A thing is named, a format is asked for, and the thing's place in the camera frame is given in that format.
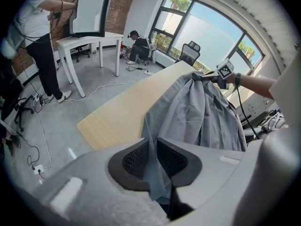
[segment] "concrete floor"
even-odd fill
[[[110,83],[127,83],[135,80],[143,71],[135,70],[133,72],[126,71],[127,59],[120,61],[119,77],[115,77],[115,49],[104,49],[103,51],[104,67],[99,67],[98,54],[93,54],[91,58],[81,56],[80,62],[76,63],[74,60],[75,70],[81,86],[86,94],[86,98],[101,85]],[[158,65],[150,63],[149,71],[156,73],[162,68]],[[137,81],[147,78],[149,75],[142,74]],[[71,99],[82,99],[75,84],[69,84],[64,73],[63,67],[60,66],[57,72],[57,78],[61,91],[72,90]],[[127,85],[109,85],[97,90],[89,100],[82,101],[66,101],[62,104],[43,106],[42,111],[38,114],[45,131],[49,153],[51,155],[52,164],[45,168],[42,176],[50,177],[61,169],[66,164],[70,163],[74,158],[92,151],[90,144],[84,139],[77,128],[77,124],[86,116],[92,113],[95,109],[121,93],[122,91],[133,86],[135,82]],[[32,80],[32,84],[36,90],[41,88],[39,77]],[[22,97],[35,95],[31,84],[27,84]],[[11,127],[17,129],[13,122],[15,113],[12,113],[6,119],[6,123]],[[38,147],[40,151],[40,159],[34,163],[34,166],[42,164],[43,167],[50,165],[50,157],[47,151],[45,139],[43,136],[43,129],[40,124],[37,114],[26,112],[23,116],[23,136],[29,144]],[[15,156],[12,158],[8,149],[5,147],[5,166],[8,174],[12,178],[12,182],[22,187],[31,193],[36,187],[43,183],[43,179],[39,175],[35,175],[32,168],[27,164],[27,157],[30,155],[32,160],[38,157],[37,149],[29,147],[21,139],[21,149],[15,151]]]

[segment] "monitor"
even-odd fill
[[[78,0],[76,13],[70,18],[70,35],[104,37],[110,2],[111,0]]]

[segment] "brick wall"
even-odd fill
[[[131,3],[132,0],[111,0],[109,13],[106,21],[106,31],[123,34],[127,21],[127,14],[129,12]],[[53,38],[52,43],[54,50],[57,50],[57,45],[55,41],[63,38],[62,26],[66,23],[69,16],[70,11],[63,12],[60,23],[51,34]],[[28,68],[30,65],[33,64],[32,58],[26,53],[26,50],[19,49],[19,54],[24,68]],[[19,75],[23,71],[20,58],[19,56],[16,56],[12,61],[13,68],[17,75]]]

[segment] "tabletop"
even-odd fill
[[[180,76],[194,71],[180,61],[147,77],[88,115],[79,130],[95,150],[140,138],[148,110]]]
[[[97,36],[85,36],[85,37],[81,37],[81,38],[77,38],[77,37],[67,37],[61,40],[56,41],[58,43],[58,45],[62,46],[62,47],[72,47],[72,46],[80,46],[83,44],[88,44],[88,43],[95,43],[95,42],[99,42],[105,39],[118,39],[118,38],[122,38],[123,34],[118,34],[118,33],[113,33],[113,32],[105,32],[105,36],[104,37],[97,37]]]

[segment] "window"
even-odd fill
[[[238,24],[196,0],[164,0],[150,37],[157,49],[174,59],[180,57],[184,43],[194,41],[201,47],[194,68],[203,72],[229,58],[235,72],[248,74],[263,58]]]

